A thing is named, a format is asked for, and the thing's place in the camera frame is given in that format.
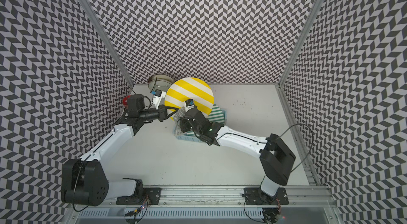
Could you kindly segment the yellow striped round plate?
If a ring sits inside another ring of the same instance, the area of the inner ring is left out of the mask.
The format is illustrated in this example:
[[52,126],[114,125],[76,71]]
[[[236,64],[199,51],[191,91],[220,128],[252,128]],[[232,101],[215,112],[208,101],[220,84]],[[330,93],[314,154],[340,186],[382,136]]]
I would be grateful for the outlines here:
[[204,117],[208,117],[214,106],[214,94],[210,86],[198,78],[183,78],[176,81],[166,92],[164,104],[170,107],[185,107],[192,99]]

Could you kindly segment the green striped round plate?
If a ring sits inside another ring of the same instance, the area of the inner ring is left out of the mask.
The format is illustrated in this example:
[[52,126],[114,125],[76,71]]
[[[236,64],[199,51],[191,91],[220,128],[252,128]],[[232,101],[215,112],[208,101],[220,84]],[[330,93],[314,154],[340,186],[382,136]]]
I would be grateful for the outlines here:
[[207,119],[210,122],[226,123],[226,112],[221,109],[218,105],[214,104],[211,113],[208,115]]

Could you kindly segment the grey striped fluffy cloth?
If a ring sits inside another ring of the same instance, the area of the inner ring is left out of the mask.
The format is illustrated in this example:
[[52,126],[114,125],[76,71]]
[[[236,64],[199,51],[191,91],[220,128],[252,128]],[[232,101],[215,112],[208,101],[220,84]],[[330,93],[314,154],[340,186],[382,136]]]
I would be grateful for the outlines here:
[[177,112],[173,116],[173,120],[175,122],[178,122],[180,119],[182,119],[186,114],[185,107],[181,107],[180,109],[177,110]]

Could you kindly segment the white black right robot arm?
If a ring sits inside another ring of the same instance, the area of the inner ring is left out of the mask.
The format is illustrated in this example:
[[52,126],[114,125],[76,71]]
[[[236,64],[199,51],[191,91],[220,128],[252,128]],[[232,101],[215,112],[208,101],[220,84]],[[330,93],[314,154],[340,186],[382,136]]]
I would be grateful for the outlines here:
[[257,137],[238,132],[225,124],[209,121],[197,108],[178,118],[177,125],[181,132],[192,131],[209,146],[233,148],[259,159],[264,172],[261,195],[275,197],[280,187],[287,185],[296,156],[281,136]]

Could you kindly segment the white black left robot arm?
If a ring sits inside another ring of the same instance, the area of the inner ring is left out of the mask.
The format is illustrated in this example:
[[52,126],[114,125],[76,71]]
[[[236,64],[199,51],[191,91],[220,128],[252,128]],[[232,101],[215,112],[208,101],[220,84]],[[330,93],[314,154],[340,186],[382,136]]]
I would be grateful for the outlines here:
[[123,106],[123,114],[106,137],[79,159],[70,159],[63,164],[61,184],[63,203],[96,207],[107,199],[142,201],[144,195],[142,180],[123,178],[110,181],[104,168],[144,124],[155,120],[163,122],[173,116],[178,108],[165,105],[146,108],[145,96],[141,94],[125,97]]

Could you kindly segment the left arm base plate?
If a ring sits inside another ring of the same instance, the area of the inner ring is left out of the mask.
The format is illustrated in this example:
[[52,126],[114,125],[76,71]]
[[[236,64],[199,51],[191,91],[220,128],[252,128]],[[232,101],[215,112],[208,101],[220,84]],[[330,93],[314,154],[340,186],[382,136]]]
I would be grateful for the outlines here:
[[143,188],[141,191],[135,192],[134,195],[118,197],[116,200],[116,205],[141,205],[146,200],[149,205],[155,206],[158,205],[160,202],[161,192],[162,188]]

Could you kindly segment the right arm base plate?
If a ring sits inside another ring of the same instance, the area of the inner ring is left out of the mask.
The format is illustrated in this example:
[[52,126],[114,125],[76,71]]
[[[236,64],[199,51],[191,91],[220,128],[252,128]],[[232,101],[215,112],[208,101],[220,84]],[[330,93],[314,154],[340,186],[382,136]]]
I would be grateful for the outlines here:
[[260,188],[244,188],[242,197],[245,198],[245,203],[249,206],[277,206],[279,204],[285,206],[289,204],[288,195],[285,188],[279,188],[277,193],[273,196],[266,194]]

